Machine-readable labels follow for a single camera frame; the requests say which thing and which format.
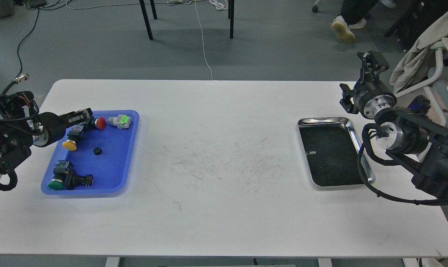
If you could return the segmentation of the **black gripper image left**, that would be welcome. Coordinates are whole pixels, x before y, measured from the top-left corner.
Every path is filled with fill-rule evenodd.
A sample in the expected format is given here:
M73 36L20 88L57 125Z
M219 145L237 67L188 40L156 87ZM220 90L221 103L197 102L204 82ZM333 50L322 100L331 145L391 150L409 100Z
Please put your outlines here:
M65 135L65 130L75 125L84 125L86 128L95 128L96 118L93 116L91 108L65 113L60 116L45 112L39 115L39 122L42 125L42 134L33 138L33 145L46 147L53 144Z

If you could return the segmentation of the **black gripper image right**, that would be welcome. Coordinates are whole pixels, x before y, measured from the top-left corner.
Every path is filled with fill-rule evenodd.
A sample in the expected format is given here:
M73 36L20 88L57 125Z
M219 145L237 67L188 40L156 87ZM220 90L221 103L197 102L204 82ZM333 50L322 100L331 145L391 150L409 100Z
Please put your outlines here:
M380 74L387 71L390 66L379 51L357 52L357 56L362 62L358 83L354 90L346 83L339 84L342 90L339 103L347 113L360 112L364 118L374 119L380 110L396 105L395 95L380 81Z

